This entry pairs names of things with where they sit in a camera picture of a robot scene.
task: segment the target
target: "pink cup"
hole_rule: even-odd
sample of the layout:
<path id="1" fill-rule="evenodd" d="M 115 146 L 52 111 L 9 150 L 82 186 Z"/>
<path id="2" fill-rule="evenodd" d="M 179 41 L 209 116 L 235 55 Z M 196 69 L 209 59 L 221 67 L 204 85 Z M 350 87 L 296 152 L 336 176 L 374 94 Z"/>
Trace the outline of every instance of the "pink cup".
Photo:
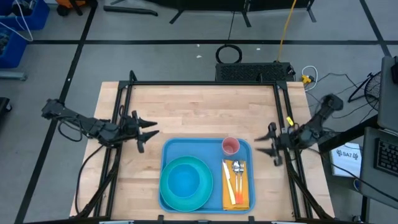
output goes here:
<path id="1" fill-rule="evenodd" d="M 223 140 L 223 152 L 226 156 L 232 156 L 237 153 L 240 148 L 239 141 L 236 138 L 227 137 Z"/>

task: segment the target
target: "orange napkin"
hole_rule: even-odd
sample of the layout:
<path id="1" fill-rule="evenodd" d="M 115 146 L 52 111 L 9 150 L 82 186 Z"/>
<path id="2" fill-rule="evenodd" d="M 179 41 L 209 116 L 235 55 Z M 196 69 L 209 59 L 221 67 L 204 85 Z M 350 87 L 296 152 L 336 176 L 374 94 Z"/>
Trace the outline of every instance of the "orange napkin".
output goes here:
<path id="1" fill-rule="evenodd" d="M 232 185 L 232 189 L 234 190 L 234 194 L 236 196 L 237 192 L 236 192 L 236 174 L 235 172 L 233 172 L 232 170 L 232 161 L 230 160 L 225 160 L 226 165 L 228 167 L 229 170 L 229 174 L 231 176 L 231 179 L 229 181 L 231 181 L 231 185 Z M 241 204 L 235 204 L 232 205 L 231 203 L 231 199 L 229 198 L 229 193 L 228 193 L 228 184 L 227 184 L 227 180 L 225 177 L 225 172 L 224 172 L 224 168 L 223 166 L 221 166 L 221 169 L 223 171 L 223 209 L 224 210 L 231 210 L 231 211 L 241 211 L 241 210 L 248 210 L 250 208 L 250 201 L 249 201 L 249 183 L 248 183 L 248 173 L 247 173 L 247 166 L 246 166 L 246 161 L 241 161 L 244 162 L 244 172 L 242 174 L 242 194 L 243 194 L 243 203 Z M 240 185 L 240 175 L 238 175 L 238 185 Z"/>

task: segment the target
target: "teal bowl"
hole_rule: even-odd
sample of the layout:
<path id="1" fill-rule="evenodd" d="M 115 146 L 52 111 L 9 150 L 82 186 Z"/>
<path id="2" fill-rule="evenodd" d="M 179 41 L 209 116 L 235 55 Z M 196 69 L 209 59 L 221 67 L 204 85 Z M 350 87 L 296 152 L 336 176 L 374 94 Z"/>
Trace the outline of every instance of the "teal bowl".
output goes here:
<path id="1" fill-rule="evenodd" d="M 168 206 L 179 212 L 192 212 L 210 198 L 213 176 L 203 161 L 183 156 L 163 169 L 159 189 Z"/>

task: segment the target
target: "wooden table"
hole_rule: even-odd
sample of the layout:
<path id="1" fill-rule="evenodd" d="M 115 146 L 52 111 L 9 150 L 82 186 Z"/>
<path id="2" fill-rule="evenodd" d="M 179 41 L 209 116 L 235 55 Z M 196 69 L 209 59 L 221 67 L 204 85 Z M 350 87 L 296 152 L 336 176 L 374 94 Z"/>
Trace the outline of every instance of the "wooden table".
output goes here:
<path id="1" fill-rule="evenodd" d="M 98 98 L 95 117 L 111 119 L 118 82 L 104 82 Z M 295 122 L 310 119 L 302 83 L 288 83 L 290 104 Z M 283 93 L 280 91 L 285 112 Z M 245 139 L 252 148 L 270 147 L 271 141 L 254 142 L 267 133 L 270 122 L 278 124 L 274 92 L 271 86 L 134 86 L 129 110 L 137 110 L 146 120 L 158 122 L 160 133 L 145 145 L 139 154 L 135 141 L 123 144 L 112 219 L 156 220 L 294 220 L 292 199 L 285 166 L 275 167 L 272 159 L 253 150 L 256 205 L 245 215 L 167 213 L 159 207 L 158 184 L 162 146 L 170 138 Z M 96 148 L 96 140 L 89 140 L 85 158 Z M 87 163 L 80 182 L 80 209 L 88 203 L 98 188 L 104 160 L 103 149 Z M 309 191 L 325 211 L 334 217 L 328 186 L 320 156 L 311 151 L 302 153 L 303 167 Z M 300 212 L 305 217 L 302 194 L 297 189 Z M 106 193 L 101 213 L 105 211 Z M 75 214 L 72 206 L 71 215 Z"/>

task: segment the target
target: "blue bin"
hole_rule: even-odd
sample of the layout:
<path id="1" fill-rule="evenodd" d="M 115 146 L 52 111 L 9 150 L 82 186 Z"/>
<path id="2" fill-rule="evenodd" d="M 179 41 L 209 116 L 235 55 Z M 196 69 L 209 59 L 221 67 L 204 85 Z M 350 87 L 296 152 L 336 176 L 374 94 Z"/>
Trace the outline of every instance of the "blue bin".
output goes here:
<path id="1" fill-rule="evenodd" d="M 2 33 L 4 30 L 7 29 L 0 28 L 0 33 Z M 27 45 L 27 41 L 22 37 L 18 36 L 12 31 L 9 31 L 9 33 L 9 41 L 3 53 L 0 55 L 0 68 L 18 67 Z"/>
<path id="2" fill-rule="evenodd" d="M 13 0 L 0 0 L 0 16 L 6 16 L 7 11 L 11 10 Z M 47 18 L 50 13 L 50 8 L 47 5 L 47 3 L 44 2 L 44 0 L 37 0 L 35 8 L 33 9 L 33 12 L 29 16 L 25 16 L 25 21 L 27 26 L 29 27 L 30 30 L 41 30 L 44 28 L 45 22 L 47 21 Z M 25 23 L 22 19 L 21 16 L 17 16 L 18 22 L 21 24 L 22 27 L 25 27 Z M 15 16 L 7 16 L 7 17 L 0 17 L 0 22 L 3 24 L 9 26 L 9 27 L 15 27 L 15 30 L 23 30 L 18 22 L 15 19 Z"/>

